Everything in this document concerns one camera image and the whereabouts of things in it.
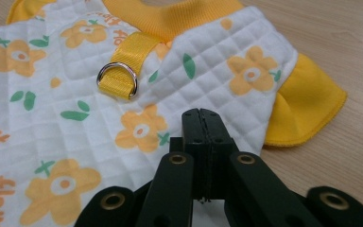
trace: wooden surface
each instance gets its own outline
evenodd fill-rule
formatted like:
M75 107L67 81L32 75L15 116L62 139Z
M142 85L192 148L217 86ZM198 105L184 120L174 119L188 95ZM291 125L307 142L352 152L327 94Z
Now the wooden surface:
M179 1L146 0L152 5ZM363 0L241 2L262 10L349 94L337 117L309 142L296 148L264 148L262 158L299 194L330 185L363 203ZM0 26L10 5L9 0L0 1Z

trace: d-ring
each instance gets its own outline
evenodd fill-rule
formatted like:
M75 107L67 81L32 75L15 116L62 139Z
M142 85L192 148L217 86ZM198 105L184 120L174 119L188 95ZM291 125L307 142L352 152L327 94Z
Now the d-ring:
M111 62L111 63L106 64L99 71L98 76L96 77L96 84L99 86L99 83L103 79L105 72L108 71L109 69L115 68L115 67L122 67L122 68L126 69L129 72L129 74L131 75L131 78L132 78L133 83L134 83L134 87L131 90L129 98L132 98L133 96L135 96L137 94L137 90L138 90L137 75L134 73L134 71L132 71L132 69L128 65L126 65L126 64L124 64L122 62Z

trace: hole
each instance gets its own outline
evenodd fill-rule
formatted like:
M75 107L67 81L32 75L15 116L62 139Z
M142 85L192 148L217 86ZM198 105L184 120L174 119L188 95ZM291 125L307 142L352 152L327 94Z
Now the hole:
M119 192L113 192L104 196L101 200L101 207L105 210L114 210L125 203L125 196Z
M320 200L329 207L337 210L347 210L350 207L349 203L346 200L332 192L320 193Z
M115 205L120 202L120 198L117 196L109 197L106 199L108 205Z
M295 217L295 216L287 216L285 218L285 222L289 226L292 226L292 227L303 227L303 226L305 226L304 222L300 218Z
M172 164L176 165L183 164L187 161L187 159L184 156L178 154L171 156L169 160Z
M240 162L242 164L247 164L247 165L255 163L255 159L252 158L252 156L250 156L248 154L239 155L237 157L237 160L238 160L238 162Z
M161 215L154 219L155 227L168 227L170 226L171 220L169 216Z

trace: orange flower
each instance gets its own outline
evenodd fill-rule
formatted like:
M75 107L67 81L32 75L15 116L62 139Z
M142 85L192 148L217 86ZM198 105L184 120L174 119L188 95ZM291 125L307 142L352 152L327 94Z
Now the orange flower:
M73 159L57 162L48 179L36 178L28 186L26 196L32 202L20 217L21 224L32 224L48 212L57 224L70 224L81 212L80 194L96 188L100 182L98 172L79 168Z
M61 36L67 38L66 46L69 48L76 48L83 41L96 44L104 41L107 37L105 27L94 21L92 25L87 25L86 21L79 21L74 26L64 30Z
M43 9L39 10L36 14L35 14L35 17L36 18L45 18L45 11Z
M157 53L158 59L163 60L164 56L166 56L167 52L169 52L172 47L172 42L167 42L166 44L160 43L157 44L154 48Z
M143 152L152 152L158 147L158 131L167 128L163 117L157 115L157 106L147 106L141 114L126 112L121 122L125 129L120 131L114 142L121 148L138 147Z
M238 96L248 93L252 88L269 91L273 88L273 77L269 70L278 66L272 57L263 57L259 46L253 46L246 53L246 58L232 56L227 60L234 78L229 86Z
M233 26L233 21L229 18L224 18L220 21L220 24L225 30L230 30Z
M15 40L5 48L0 45L0 72L14 70L17 74L31 77L34 74L34 62L45 58L43 50L30 50L22 40Z

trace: white quilted fabric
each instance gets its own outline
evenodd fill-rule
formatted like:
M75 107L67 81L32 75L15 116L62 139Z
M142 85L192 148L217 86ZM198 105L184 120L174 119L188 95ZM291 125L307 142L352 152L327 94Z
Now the white quilted fabric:
M239 148L259 154L297 52L258 9L186 31L162 60L151 52L131 102L101 94L95 79L137 29L96 1L61 0L43 11L0 27L0 226L72 226L99 190L137 189L168 152L167 138L182 136L181 114L192 108L219 113ZM267 68L264 59L275 62L265 72L272 87L237 95L235 72L245 61ZM264 74L250 70L244 79ZM193 222L227 226L221 202L196 203Z

